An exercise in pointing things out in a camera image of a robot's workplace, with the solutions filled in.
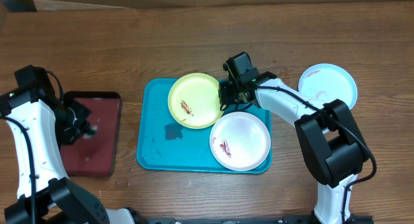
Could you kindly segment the yellow-green plate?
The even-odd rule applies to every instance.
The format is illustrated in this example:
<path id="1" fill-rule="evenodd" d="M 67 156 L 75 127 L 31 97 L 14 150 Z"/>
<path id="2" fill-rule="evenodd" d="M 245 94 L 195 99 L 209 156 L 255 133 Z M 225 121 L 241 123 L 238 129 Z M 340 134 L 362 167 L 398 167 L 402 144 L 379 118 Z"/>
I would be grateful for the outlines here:
<path id="1" fill-rule="evenodd" d="M 219 81 L 208 74 L 187 74 L 169 91 L 169 112 L 187 128 L 202 129 L 215 124 L 223 115 L 220 106 Z"/>

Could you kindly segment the light blue plate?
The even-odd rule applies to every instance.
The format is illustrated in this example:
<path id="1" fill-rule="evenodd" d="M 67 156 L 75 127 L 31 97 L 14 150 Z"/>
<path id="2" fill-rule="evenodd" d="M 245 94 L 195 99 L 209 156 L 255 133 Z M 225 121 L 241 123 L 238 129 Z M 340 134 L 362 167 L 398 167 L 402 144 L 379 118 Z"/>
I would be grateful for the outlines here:
<path id="1" fill-rule="evenodd" d="M 299 93 L 329 103 L 340 99 L 352 109 L 358 98 L 354 78 L 337 65 L 320 63 L 309 67 L 298 82 Z"/>

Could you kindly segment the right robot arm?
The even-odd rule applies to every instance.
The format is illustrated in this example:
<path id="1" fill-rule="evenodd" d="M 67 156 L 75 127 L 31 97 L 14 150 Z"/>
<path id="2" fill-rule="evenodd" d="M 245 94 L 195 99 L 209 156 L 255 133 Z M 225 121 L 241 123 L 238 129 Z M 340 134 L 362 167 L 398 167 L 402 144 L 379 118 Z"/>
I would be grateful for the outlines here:
<path id="1" fill-rule="evenodd" d="M 307 98 L 272 73 L 249 80 L 229 76 L 219 84 L 219 100 L 222 110 L 255 105 L 294 126 L 305 165 L 318 182 L 309 223 L 373 222 L 349 210 L 353 187 L 372 179 L 377 165 L 345 102 Z"/>

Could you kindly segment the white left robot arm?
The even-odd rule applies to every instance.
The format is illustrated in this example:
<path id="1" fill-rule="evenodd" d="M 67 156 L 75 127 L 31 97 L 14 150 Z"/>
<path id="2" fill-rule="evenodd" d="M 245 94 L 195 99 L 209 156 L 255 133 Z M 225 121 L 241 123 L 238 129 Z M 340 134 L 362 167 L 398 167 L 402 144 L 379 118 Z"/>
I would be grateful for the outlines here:
<path id="1" fill-rule="evenodd" d="M 72 182 L 63 167 L 56 128 L 67 142 L 85 121 L 82 106 L 64 107 L 52 89 L 18 88 L 1 96 L 1 118 L 12 130 L 19 166 L 17 202 L 5 208 L 7 223 L 144 223 L 130 208 L 106 209 Z"/>

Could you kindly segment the green and yellow sponge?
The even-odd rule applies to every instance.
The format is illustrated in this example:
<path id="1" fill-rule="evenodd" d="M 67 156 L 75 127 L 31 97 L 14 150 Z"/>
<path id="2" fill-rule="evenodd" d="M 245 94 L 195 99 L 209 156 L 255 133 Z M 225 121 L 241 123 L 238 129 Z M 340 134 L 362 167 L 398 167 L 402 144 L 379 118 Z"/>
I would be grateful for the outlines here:
<path id="1" fill-rule="evenodd" d="M 98 131 L 98 126 L 91 126 L 83 135 L 84 139 L 91 139 Z"/>

